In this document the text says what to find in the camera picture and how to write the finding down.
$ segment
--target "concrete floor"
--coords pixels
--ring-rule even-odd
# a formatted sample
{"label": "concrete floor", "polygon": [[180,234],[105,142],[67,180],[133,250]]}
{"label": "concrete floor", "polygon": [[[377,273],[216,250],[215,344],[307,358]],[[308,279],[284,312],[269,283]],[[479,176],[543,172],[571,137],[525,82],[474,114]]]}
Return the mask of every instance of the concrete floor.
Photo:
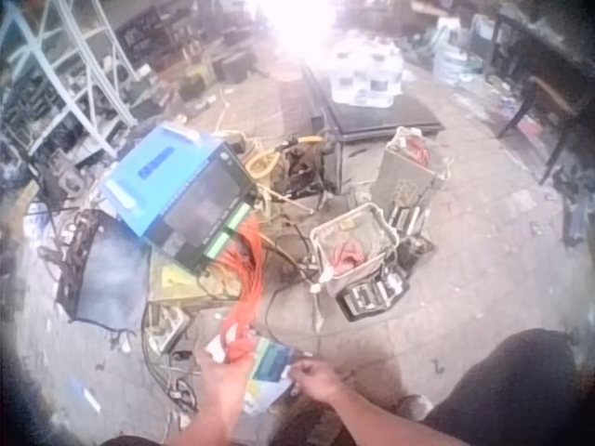
{"label": "concrete floor", "polygon": [[[278,74],[292,72],[291,64],[273,56],[267,64],[271,78],[253,77],[226,95],[230,108],[220,128],[233,125],[268,141],[288,133],[275,95],[287,87]],[[325,324],[317,335],[310,295],[298,285],[278,296],[268,327],[287,344],[351,373],[353,384],[382,404],[410,392],[439,402],[507,336],[585,324],[595,289],[588,248],[562,244],[559,195],[538,186],[534,173],[507,151],[506,140],[495,140],[486,123],[457,105],[455,90],[409,68],[417,79],[405,92],[443,122],[438,141],[455,160],[427,226],[438,253],[413,277],[403,300],[381,316],[348,323],[334,300],[323,299]],[[191,125],[212,129],[223,107],[217,104]],[[348,157],[345,179],[374,178],[381,154],[382,144],[371,144],[366,155]],[[33,252],[25,256],[24,271],[29,281],[17,314],[17,351],[54,411],[53,421],[89,444],[120,433],[161,440],[172,406],[145,369],[139,338],[130,337],[130,353],[111,350],[103,329],[66,321],[53,302],[54,283]],[[264,333],[262,310],[272,287],[257,321]],[[100,413],[80,386],[94,395]],[[236,437],[265,444],[274,423],[273,415],[243,419]]]}

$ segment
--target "metal frame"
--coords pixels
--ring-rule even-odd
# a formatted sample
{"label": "metal frame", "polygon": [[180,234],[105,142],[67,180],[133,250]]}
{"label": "metal frame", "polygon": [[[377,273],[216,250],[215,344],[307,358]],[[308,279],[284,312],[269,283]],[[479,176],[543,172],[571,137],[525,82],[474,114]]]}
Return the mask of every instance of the metal frame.
{"label": "metal frame", "polygon": [[[99,21],[103,22],[102,26],[97,28],[97,30],[93,30],[92,32],[85,34],[81,33],[81,30],[78,27],[78,24],[76,23],[76,20],[72,13],[73,0],[70,0],[69,2],[67,2],[66,0],[46,0],[44,4],[44,10],[42,11],[41,15],[39,30],[37,35],[35,35],[35,33],[29,26],[27,20],[23,17],[22,12],[17,7],[17,5],[10,1],[5,2],[5,15],[3,17],[2,24],[0,25],[0,46],[3,44],[4,39],[6,38],[7,33],[13,23],[17,25],[26,42],[25,46],[17,49],[13,54],[9,56],[9,59],[16,62],[15,70],[13,71],[15,77],[20,74],[20,71],[24,67],[28,58],[31,55],[33,55],[39,63],[39,66],[41,67],[47,79],[54,86],[54,88],[66,104],[65,107],[60,111],[60,113],[56,117],[54,117],[51,123],[44,129],[40,137],[37,140],[35,140],[31,146],[28,146],[26,148],[26,150],[29,152],[29,155],[33,155],[35,151],[41,146],[43,140],[49,135],[49,133],[62,121],[62,119],[64,119],[69,114],[69,112],[72,112],[74,116],[83,125],[86,132],[97,141],[99,145],[98,149],[105,150],[113,158],[117,156],[117,151],[107,142],[106,139],[110,131],[113,129],[111,122],[108,123],[108,131],[105,134],[103,134],[102,129],[99,128],[99,123],[95,111],[95,100],[93,98],[94,85],[101,89],[107,100],[109,100],[109,102],[111,103],[112,107],[117,111],[120,119],[126,125],[132,126],[137,123],[137,120],[130,113],[128,107],[124,104],[124,102],[120,99],[119,96],[120,86],[118,84],[116,75],[118,62],[122,63],[122,65],[126,68],[132,79],[137,80],[139,79],[139,76],[130,65],[130,62],[126,57],[126,54],[124,54],[124,51],[117,42],[117,38],[115,38],[115,34],[113,33],[113,30],[110,27],[110,24],[107,21],[98,0],[92,0],[92,3],[95,12],[97,13],[97,16],[99,18]],[[46,20],[49,9],[52,6],[54,6],[57,9],[59,17],[62,21],[62,26],[50,32],[47,32]],[[56,33],[61,31],[65,31],[69,38],[73,41],[74,49],[67,51],[56,61],[50,63],[42,49],[42,44],[48,37],[55,35]],[[108,37],[112,41],[113,84],[110,82],[108,78],[109,76],[107,76],[104,70],[100,67],[95,55],[93,54],[86,42],[86,39],[102,32],[106,32]],[[62,62],[75,55],[80,55],[81,59],[86,65],[87,82],[86,87],[73,96],[62,84],[57,73],[55,72],[55,69],[58,68]],[[80,99],[84,94],[88,95],[88,102],[90,108],[89,118],[86,117],[85,113],[76,103],[76,101]]]}

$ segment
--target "orange cable bundle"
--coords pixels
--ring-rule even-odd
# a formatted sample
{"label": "orange cable bundle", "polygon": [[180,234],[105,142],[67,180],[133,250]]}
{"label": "orange cable bundle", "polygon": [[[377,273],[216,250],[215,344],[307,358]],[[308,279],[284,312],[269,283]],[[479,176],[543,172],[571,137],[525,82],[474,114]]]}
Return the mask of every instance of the orange cable bundle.
{"label": "orange cable bundle", "polygon": [[227,332],[237,323],[236,341],[230,345],[228,361],[236,361],[252,350],[246,341],[246,330],[256,318],[262,297],[264,256],[258,231],[258,220],[250,216],[237,230],[244,240],[245,248],[233,241],[218,257],[217,262],[237,273],[242,284],[240,300],[221,325],[221,342],[225,344]]}

